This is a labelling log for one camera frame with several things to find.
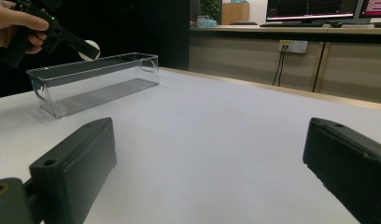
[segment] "power cord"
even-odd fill
[[[277,78],[277,74],[278,74],[278,70],[280,69],[280,74],[278,75],[278,83],[277,83],[277,86],[280,86],[280,82],[281,82],[281,74],[283,72],[283,65],[284,65],[284,56],[286,54],[286,50],[287,50],[288,46],[282,46],[281,47],[281,51],[280,51],[280,60],[278,61],[278,67],[277,67],[277,70],[275,71],[275,79],[273,80],[273,86],[275,85],[275,80]]]

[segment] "transparent box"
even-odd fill
[[[159,85],[158,56],[126,53],[26,71],[40,107],[54,118]]]

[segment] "human hand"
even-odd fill
[[[36,31],[35,34],[28,36],[32,47],[26,53],[38,53],[42,50],[41,46],[47,37],[42,31],[49,28],[49,23],[28,13],[10,9],[14,5],[12,2],[0,0],[0,47],[7,48],[19,26],[26,26]]]

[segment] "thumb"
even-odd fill
[[[36,31],[46,31],[49,28],[49,23],[47,21],[28,13],[15,10],[10,10],[7,13],[6,22],[8,24],[26,26]]]

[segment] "white tabletop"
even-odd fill
[[[381,109],[160,75],[159,86],[64,119],[33,92],[1,98],[0,179],[26,181],[28,165],[66,136],[111,117],[118,164],[87,224],[358,223],[303,164],[305,137],[316,117],[381,144]]]

